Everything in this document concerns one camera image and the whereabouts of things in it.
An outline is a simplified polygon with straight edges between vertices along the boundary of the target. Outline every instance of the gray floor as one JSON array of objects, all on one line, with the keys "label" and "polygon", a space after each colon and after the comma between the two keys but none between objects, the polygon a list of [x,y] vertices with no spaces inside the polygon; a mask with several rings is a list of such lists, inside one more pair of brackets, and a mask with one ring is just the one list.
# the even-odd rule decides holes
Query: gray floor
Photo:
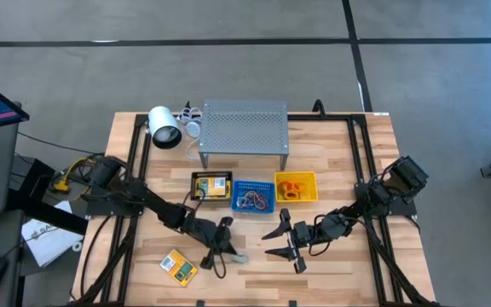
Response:
[{"label": "gray floor", "polygon": [[[491,37],[491,1],[353,0],[360,38]],[[0,40],[346,37],[340,1],[0,0]],[[491,306],[491,45],[361,46],[374,111],[430,174],[418,199],[437,299]],[[102,151],[113,113],[208,98],[268,98],[360,111],[347,45],[0,49],[0,91],[20,130]],[[53,167],[79,154],[19,138]],[[63,304],[78,255],[26,280],[25,306]]]}]

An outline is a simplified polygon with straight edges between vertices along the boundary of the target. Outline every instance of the white paper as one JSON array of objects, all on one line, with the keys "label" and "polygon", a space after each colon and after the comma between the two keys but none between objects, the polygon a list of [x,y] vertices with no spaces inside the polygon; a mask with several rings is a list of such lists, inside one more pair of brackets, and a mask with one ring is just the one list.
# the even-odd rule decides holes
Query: white paper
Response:
[{"label": "white paper", "polygon": [[[72,213],[72,208],[67,200],[60,202],[55,208]],[[32,219],[28,223],[22,225],[22,236],[24,237],[24,240],[29,240],[32,237],[50,231],[47,234],[40,235],[37,239],[29,240],[27,242],[33,257],[40,267],[47,266],[73,244],[83,239],[82,235],[77,235],[63,229],[54,229],[54,226],[36,219]]]}]

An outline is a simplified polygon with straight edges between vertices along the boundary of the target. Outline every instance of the wooden tabletop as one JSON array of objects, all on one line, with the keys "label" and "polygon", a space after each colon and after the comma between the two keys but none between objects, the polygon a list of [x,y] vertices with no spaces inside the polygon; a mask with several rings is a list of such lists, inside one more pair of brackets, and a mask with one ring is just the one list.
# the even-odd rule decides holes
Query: wooden tabletop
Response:
[{"label": "wooden tabletop", "polygon": [[[106,155],[127,159],[135,116],[136,113],[115,114]],[[372,113],[366,113],[366,116],[377,170],[381,171],[399,157],[396,138],[389,116]],[[365,178],[369,178],[361,131],[358,126],[355,130]],[[144,135],[140,135],[136,161],[140,159]],[[305,220],[312,224],[315,215],[348,206],[355,201],[353,186],[356,178],[345,122],[290,121],[289,139],[290,153],[286,171],[315,171],[320,200],[314,203],[278,204],[276,212],[287,207],[292,223]],[[165,200],[181,202],[190,189],[191,173],[203,170],[199,161],[188,160],[184,155],[185,147],[191,141],[185,138],[179,147],[171,150],[156,147],[150,149],[146,181],[149,188]],[[138,165],[135,163],[135,174]],[[274,172],[279,170],[279,160],[275,156],[220,154],[211,157],[209,167],[209,171],[232,171],[234,179],[272,182]],[[216,223],[226,216],[234,218],[230,227],[234,247],[239,252],[247,253],[250,262],[236,264],[231,262],[230,257],[225,257],[227,277],[219,280],[212,270],[199,268],[200,260],[207,253],[206,247],[187,235],[179,235],[167,229],[155,213],[147,210],[139,220],[126,304],[194,305],[198,299],[202,299],[207,305],[288,305],[289,300],[297,300],[299,305],[316,306],[378,305],[367,236],[365,229],[359,225],[354,227],[351,235],[335,240],[318,257],[310,257],[304,250],[308,268],[304,273],[296,275],[292,263],[264,253],[270,248],[286,246],[285,237],[261,240],[263,235],[278,226],[277,213],[261,217],[241,215],[233,213],[228,204],[210,203],[204,203],[198,211],[198,217]],[[107,263],[114,219],[107,223],[93,247],[86,287]],[[79,296],[86,250],[102,220],[102,217],[97,217],[89,222],[72,290],[76,297]],[[418,230],[403,217],[389,217],[388,222],[397,263],[420,293],[434,300]],[[160,261],[173,248],[199,268],[199,273],[186,287],[181,287],[159,266]],[[321,248],[323,246],[317,246],[313,252]],[[219,259],[216,265],[221,266]],[[118,273],[113,277],[112,300],[117,297],[120,267],[115,272]],[[388,299],[393,299],[389,272],[385,265],[383,273]]]}]

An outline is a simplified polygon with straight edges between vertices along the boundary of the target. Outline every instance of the blue plastic bin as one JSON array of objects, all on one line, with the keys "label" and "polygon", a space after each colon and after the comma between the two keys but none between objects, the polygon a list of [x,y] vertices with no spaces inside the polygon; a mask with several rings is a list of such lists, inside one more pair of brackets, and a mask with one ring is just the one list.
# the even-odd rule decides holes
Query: blue plastic bin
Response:
[{"label": "blue plastic bin", "polygon": [[[274,213],[274,184],[271,182],[254,182],[254,181],[241,181],[234,180],[232,186],[232,200],[231,208],[238,212],[250,212],[250,213],[262,213],[269,214]],[[238,201],[243,204],[243,207],[239,206]]]}]

